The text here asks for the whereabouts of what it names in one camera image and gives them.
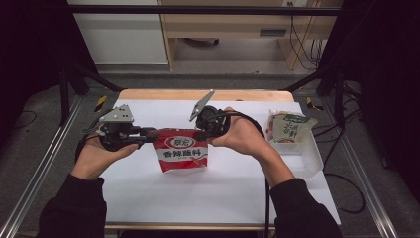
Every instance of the black curtain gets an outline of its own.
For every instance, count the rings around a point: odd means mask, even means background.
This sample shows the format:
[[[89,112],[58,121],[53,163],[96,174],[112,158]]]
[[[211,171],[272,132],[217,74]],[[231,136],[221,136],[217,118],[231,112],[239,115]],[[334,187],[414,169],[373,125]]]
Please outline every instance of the black curtain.
[[[373,2],[360,25],[363,16],[338,18],[320,67],[333,65],[331,72],[361,85],[361,109],[384,161],[420,201],[420,1],[348,0],[344,7],[367,11]],[[319,89],[333,89],[335,79],[327,74]]]
[[[0,146],[28,98],[59,84],[64,66],[83,65],[97,73],[73,15],[47,11],[45,4],[66,5],[65,0],[16,0],[0,8]],[[77,93],[88,88],[83,75],[69,74]]]

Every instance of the white tabletop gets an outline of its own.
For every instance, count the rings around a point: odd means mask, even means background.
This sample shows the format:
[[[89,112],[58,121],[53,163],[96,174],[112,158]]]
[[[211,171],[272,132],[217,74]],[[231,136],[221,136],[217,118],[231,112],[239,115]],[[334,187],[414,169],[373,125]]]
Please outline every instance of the white tabletop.
[[[196,101],[119,99],[128,104],[134,125],[194,128],[189,116]],[[210,101],[216,108],[232,106],[264,128],[269,109],[301,112],[295,102]],[[107,226],[144,227],[263,227],[265,191],[263,171],[256,160],[230,149],[209,146],[208,167],[163,173],[152,144],[112,165],[103,175],[108,204]],[[322,171],[307,179],[310,193],[340,218]],[[270,207],[270,223],[276,217]]]

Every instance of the aluminum rail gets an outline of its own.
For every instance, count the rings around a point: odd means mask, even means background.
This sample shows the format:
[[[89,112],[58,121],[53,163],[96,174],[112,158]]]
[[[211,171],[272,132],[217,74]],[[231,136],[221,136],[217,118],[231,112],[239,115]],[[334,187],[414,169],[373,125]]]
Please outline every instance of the aluminum rail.
[[[72,112],[66,123],[58,128],[54,138],[52,139],[52,142],[50,143],[49,148],[41,159],[40,164],[35,170],[34,175],[25,188],[25,191],[22,193],[21,198],[19,199],[12,213],[7,218],[6,222],[1,227],[0,238],[12,238],[18,231],[19,226],[21,225],[26,213],[34,201],[34,198],[37,195],[37,192],[40,189],[43,180],[46,177],[47,172],[49,171],[50,166],[53,163],[55,156],[58,153],[58,150],[61,147],[61,144],[74,121],[74,118],[77,115],[82,101],[82,96],[76,96],[71,106]]]
[[[321,98],[322,104],[325,106],[327,113],[329,114],[332,121],[335,121],[333,107],[330,103],[330,100]],[[385,208],[382,205],[376,191],[373,188],[373,185],[368,178],[367,173],[365,172],[363,166],[359,162],[359,159],[353,150],[353,147],[349,141],[349,138],[346,136],[346,133],[342,135],[341,138],[342,149],[346,155],[346,158],[349,162],[349,166],[352,169],[353,175],[355,176],[356,181],[358,182],[361,191],[363,192],[367,206],[370,209],[370,214],[373,217],[377,229],[380,232],[380,235],[383,238],[397,238],[395,228],[392,225],[391,220],[386,213]]]
[[[45,5],[55,11],[90,14],[199,14],[199,15],[286,15],[355,16],[362,11],[342,8],[248,7],[248,6],[155,6],[155,5]]]

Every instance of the label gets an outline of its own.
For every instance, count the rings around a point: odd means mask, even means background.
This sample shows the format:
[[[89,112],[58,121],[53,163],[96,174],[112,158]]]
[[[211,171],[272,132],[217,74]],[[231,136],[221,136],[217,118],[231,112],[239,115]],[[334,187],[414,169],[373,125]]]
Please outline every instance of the label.
[[[158,132],[154,148],[163,172],[207,167],[208,145],[194,139],[200,131],[165,128]]]

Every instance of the black jacket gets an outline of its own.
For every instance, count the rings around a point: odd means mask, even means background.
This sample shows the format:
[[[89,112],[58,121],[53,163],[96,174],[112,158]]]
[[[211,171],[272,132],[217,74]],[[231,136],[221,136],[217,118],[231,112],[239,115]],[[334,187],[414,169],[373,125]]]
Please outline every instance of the black jacket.
[[[107,210],[103,183],[103,178],[87,181],[68,175],[43,209],[37,237],[103,238]],[[342,237],[330,212],[312,197],[303,179],[283,182],[270,195],[277,237]]]

